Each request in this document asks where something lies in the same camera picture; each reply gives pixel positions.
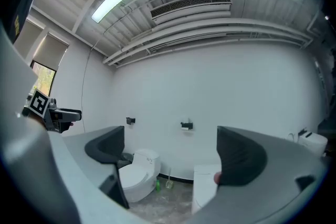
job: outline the ceiling duct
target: ceiling duct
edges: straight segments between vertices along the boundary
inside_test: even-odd
[[[231,0],[177,0],[152,9],[151,15],[156,24],[161,24],[191,14],[227,11],[231,4]]]

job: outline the toilet tank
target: toilet tank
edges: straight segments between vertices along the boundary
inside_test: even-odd
[[[158,153],[145,148],[134,153],[133,164],[143,167],[146,171],[157,176],[161,170],[161,161]]]

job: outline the white toilet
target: white toilet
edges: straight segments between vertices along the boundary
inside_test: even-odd
[[[193,203],[191,209],[193,214],[215,197],[217,185],[214,181],[214,175],[221,170],[222,167],[220,164],[195,165]]]
[[[161,162],[158,153],[141,149],[134,153],[133,163],[119,169],[120,182],[128,202],[146,197],[156,185]]]

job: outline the wall-mounted holder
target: wall-mounted holder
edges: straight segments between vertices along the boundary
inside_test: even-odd
[[[135,123],[135,119],[132,119],[132,118],[126,118],[126,123],[128,125],[132,125],[132,123]]]
[[[193,123],[192,122],[189,122],[189,123],[183,123],[181,122],[181,127],[183,130],[192,130],[193,129]]]

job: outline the air vent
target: air vent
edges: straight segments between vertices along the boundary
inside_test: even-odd
[[[231,0],[178,0],[164,4],[151,11],[152,18],[165,13],[191,6],[209,5],[209,4],[231,4]]]

